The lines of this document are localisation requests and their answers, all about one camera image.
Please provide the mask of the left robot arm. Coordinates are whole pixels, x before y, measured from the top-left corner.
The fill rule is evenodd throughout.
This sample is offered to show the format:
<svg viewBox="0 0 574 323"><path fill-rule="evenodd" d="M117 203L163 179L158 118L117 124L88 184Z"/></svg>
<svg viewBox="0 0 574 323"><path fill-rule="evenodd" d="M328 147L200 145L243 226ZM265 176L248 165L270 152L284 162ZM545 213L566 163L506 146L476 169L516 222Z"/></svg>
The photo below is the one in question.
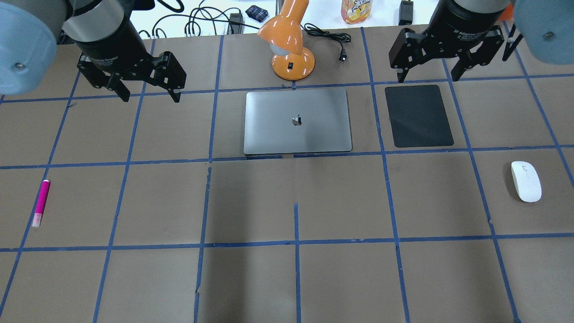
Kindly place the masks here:
<svg viewBox="0 0 574 323"><path fill-rule="evenodd" d="M21 95L37 88L65 35L80 50L77 68L94 88L127 102L124 81L142 81L180 101L187 74L170 51L151 55L130 17L153 0L3 0L0 3L0 89Z"/></svg>

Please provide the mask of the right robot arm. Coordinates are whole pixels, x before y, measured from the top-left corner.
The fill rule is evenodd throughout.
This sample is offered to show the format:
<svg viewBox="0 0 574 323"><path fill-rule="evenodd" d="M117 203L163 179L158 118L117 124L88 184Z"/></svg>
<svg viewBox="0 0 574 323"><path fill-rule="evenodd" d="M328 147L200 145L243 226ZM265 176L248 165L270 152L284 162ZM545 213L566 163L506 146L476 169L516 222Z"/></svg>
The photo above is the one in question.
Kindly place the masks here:
<svg viewBox="0 0 574 323"><path fill-rule="evenodd" d="M490 64L500 47L506 61L524 39L536 59L573 63L571 0L440 0L422 33L402 29L389 51L398 82L433 59L458 58L458 81L469 69Z"/></svg>

